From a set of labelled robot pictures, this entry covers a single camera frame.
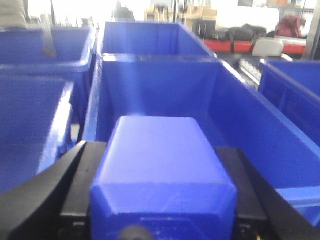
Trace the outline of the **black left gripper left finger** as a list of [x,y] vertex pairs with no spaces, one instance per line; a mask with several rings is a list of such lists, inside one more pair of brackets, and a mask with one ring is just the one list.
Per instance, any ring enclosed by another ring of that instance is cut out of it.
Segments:
[[81,141],[48,169],[1,194],[2,240],[90,240],[90,188],[106,142]]

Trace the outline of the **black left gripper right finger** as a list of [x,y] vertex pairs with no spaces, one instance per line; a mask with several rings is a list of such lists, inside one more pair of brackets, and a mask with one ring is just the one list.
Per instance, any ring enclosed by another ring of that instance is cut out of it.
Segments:
[[233,240],[318,240],[320,232],[298,213],[239,148],[215,152],[238,190]]

